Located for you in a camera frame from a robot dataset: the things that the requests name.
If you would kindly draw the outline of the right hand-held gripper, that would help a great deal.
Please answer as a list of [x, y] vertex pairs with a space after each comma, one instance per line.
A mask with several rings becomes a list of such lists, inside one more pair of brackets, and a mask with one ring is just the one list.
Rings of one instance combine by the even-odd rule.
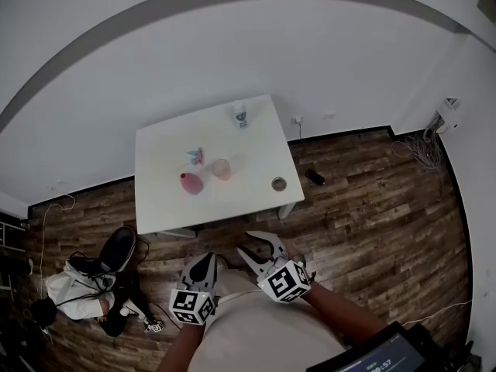
[[304, 264], [291, 259], [279, 235], [259, 230], [245, 234], [270, 248], [269, 259], [262, 259], [246, 247], [237, 248], [238, 254], [257, 275], [258, 287], [270, 299], [289, 304], [311, 289]]

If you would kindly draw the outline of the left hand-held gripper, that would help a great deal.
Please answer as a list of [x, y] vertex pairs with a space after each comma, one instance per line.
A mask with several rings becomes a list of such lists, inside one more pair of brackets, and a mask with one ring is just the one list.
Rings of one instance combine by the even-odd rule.
[[169, 310], [176, 320], [205, 325], [217, 308], [216, 277], [217, 259], [212, 252], [196, 257], [185, 266], [179, 284], [170, 293]]

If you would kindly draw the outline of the red pink bottle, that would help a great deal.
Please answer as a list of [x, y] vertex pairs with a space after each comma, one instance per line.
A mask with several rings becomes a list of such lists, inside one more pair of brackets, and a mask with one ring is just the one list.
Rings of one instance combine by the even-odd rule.
[[203, 181], [193, 173], [187, 172], [180, 175], [182, 188], [190, 195], [198, 195], [203, 190]]

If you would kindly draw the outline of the pink dimpled glass cup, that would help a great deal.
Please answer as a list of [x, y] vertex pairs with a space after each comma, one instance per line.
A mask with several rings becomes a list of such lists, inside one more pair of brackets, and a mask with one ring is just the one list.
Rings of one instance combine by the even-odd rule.
[[228, 160], [215, 160], [211, 165], [211, 171], [220, 181], [227, 181], [231, 178], [231, 168]]

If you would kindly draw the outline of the person's left forearm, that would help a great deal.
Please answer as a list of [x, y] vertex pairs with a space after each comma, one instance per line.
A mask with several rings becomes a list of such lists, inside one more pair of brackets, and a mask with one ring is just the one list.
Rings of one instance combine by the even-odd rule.
[[202, 342], [204, 333], [204, 325], [183, 325], [156, 372], [188, 372], [190, 362]]

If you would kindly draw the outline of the person's right forearm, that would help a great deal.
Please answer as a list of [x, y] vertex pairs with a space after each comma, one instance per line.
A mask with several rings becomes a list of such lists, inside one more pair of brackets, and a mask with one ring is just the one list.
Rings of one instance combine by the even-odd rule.
[[330, 329], [339, 332], [355, 346], [388, 326], [369, 310], [316, 282], [311, 283], [311, 289], [302, 298], [320, 314]]

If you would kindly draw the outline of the small clear white-capped bottle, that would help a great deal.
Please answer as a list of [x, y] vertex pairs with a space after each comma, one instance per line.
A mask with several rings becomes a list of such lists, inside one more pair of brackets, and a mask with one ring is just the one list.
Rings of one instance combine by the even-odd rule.
[[232, 103], [232, 119], [238, 129], [246, 129], [249, 125], [247, 120], [246, 106], [242, 101]]

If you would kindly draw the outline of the white square table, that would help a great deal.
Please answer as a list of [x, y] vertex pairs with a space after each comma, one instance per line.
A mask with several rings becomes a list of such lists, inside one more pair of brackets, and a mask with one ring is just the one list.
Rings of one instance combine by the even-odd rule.
[[[192, 227], [277, 208], [286, 219], [305, 196], [280, 119], [269, 95], [243, 100], [249, 125], [236, 128], [232, 104], [217, 105], [140, 129], [136, 133], [135, 202], [140, 234], [170, 233], [194, 237]], [[205, 166], [178, 170], [189, 150], [201, 147]], [[220, 181], [211, 171], [217, 159], [229, 161], [231, 178]], [[180, 175], [203, 181], [198, 195], [188, 194]], [[274, 191], [283, 177], [287, 188]]]

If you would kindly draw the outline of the person's beige shirt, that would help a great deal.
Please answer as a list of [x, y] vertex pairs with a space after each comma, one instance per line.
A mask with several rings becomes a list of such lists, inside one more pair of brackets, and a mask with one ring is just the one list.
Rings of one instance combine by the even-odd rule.
[[188, 372], [305, 372], [345, 351], [308, 303], [259, 291], [220, 300]]

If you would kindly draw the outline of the white desk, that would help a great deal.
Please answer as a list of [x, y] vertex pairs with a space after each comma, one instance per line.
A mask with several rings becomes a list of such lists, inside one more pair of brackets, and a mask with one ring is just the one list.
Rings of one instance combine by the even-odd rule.
[[0, 219], [0, 249], [25, 253], [22, 247], [25, 232], [23, 226], [15, 226]]

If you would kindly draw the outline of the grey-green bag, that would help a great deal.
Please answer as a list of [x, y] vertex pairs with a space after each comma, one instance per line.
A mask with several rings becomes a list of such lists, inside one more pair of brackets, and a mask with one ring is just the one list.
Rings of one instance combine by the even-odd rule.
[[467, 361], [458, 372], [482, 372], [481, 357], [474, 354], [469, 355]]

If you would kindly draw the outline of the white wall box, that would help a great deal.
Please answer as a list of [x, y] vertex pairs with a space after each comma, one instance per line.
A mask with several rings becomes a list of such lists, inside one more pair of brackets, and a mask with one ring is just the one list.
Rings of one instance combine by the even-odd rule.
[[437, 112], [448, 130], [453, 131], [460, 125], [459, 107], [460, 100], [458, 98], [445, 98], [437, 108]]

